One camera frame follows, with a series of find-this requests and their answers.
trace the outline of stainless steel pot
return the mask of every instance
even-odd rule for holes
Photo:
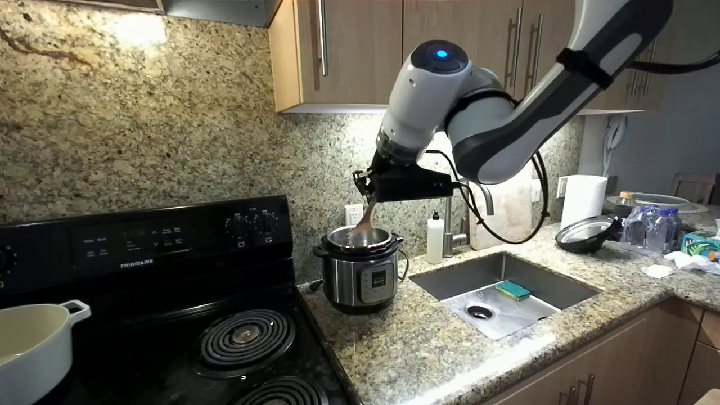
[[[0,311],[0,405],[28,405],[54,390],[71,365],[71,326],[89,306],[28,305]]]
[[[342,314],[373,314],[397,290],[402,239],[385,229],[337,227],[312,250],[322,259],[323,296]]]

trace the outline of granite countertop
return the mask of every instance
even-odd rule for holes
[[[660,264],[657,257],[611,242],[595,255],[571,255],[555,248],[555,232],[555,226],[546,226],[523,246],[465,252],[441,265],[412,259],[410,275],[418,275],[510,252],[601,290],[503,341],[484,338],[412,280],[405,280],[393,305],[375,315],[345,315],[322,292],[303,297],[352,392],[366,405],[482,404],[663,300],[680,297],[720,311],[720,280],[712,275],[674,271],[653,280],[643,268]]]

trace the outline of stove burner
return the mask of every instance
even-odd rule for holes
[[[283,353],[292,341],[295,329],[287,318],[270,308],[255,308],[205,329],[199,353],[208,367],[239,369]]]
[[[328,405],[323,390],[296,376],[267,380],[258,390],[239,398],[234,405]]]

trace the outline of robotic arm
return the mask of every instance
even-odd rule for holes
[[[355,188],[369,201],[451,197],[451,180],[417,164],[433,134],[451,143],[457,171],[478,184],[512,178],[531,155],[662,31],[672,0],[577,0],[570,45],[514,103],[491,70],[448,40],[418,45],[402,63]]]

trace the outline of cabinet handle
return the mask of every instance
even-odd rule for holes
[[[581,380],[581,386],[585,386],[585,400],[583,400],[583,405],[590,405],[590,400],[591,400],[593,379],[591,379],[591,376],[586,376],[586,380]]]
[[[638,95],[648,95],[648,82],[649,82],[649,74],[648,73],[643,73],[643,82],[638,83]]]
[[[577,390],[576,387],[570,387],[566,405],[577,405]]]
[[[637,95],[637,73],[630,70],[628,74],[630,74],[630,80],[626,83],[626,100],[633,100]]]
[[[536,86],[539,38],[543,38],[543,17],[537,17],[537,21],[531,26],[531,44],[526,48],[526,67],[523,67],[523,95]]]
[[[512,40],[512,82],[510,82],[512,92],[514,92],[514,82],[518,82],[518,56],[520,56],[520,40],[522,40],[522,9],[514,11],[514,21],[518,21],[518,31],[514,31],[514,40]]]
[[[518,21],[510,18],[509,21],[509,40],[505,40],[505,48],[503,48],[503,80],[502,80],[502,86],[509,88],[510,86],[510,80],[512,80],[512,48],[514,48],[514,37],[518,37]]]
[[[318,4],[318,48],[320,48],[320,74],[328,74],[328,49],[323,40],[323,0],[314,0]]]

